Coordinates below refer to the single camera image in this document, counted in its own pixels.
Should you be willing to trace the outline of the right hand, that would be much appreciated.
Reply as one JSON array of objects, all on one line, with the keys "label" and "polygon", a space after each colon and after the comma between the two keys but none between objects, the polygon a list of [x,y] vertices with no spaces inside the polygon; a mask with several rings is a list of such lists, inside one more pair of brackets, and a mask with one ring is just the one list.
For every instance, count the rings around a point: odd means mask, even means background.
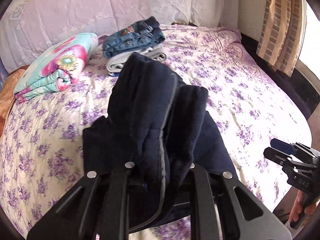
[{"label": "right hand", "polygon": [[299,219],[299,215],[302,212],[304,212],[307,216],[311,216],[315,212],[315,210],[319,204],[319,201],[312,203],[310,206],[303,207],[303,205],[302,205],[303,197],[304,197],[304,192],[298,190],[295,202],[293,204],[293,207],[292,207],[290,215],[289,215],[290,222],[292,222],[292,221],[296,222]]}]

